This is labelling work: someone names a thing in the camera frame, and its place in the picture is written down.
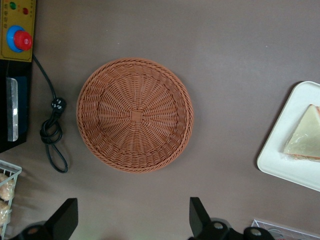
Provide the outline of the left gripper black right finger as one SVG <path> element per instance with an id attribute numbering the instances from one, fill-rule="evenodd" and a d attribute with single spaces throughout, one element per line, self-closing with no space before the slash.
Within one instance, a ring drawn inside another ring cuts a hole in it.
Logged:
<path id="1" fill-rule="evenodd" d="M 273 240 L 274 237 L 260 227 L 247 227 L 243 232 L 234 230 L 225 219 L 209 217 L 198 197 L 189 199 L 189 225 L 191 240 Z"/>

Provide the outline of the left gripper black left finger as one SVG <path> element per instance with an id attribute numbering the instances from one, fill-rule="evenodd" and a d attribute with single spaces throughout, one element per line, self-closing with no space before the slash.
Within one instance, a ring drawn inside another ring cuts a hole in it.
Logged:
<path id="1" fill-rule="evenodd" d="M 44 223 L 26 227 L 15 240 L 69 240 L 78 226 L 78 199 L 68 198 Z"/>

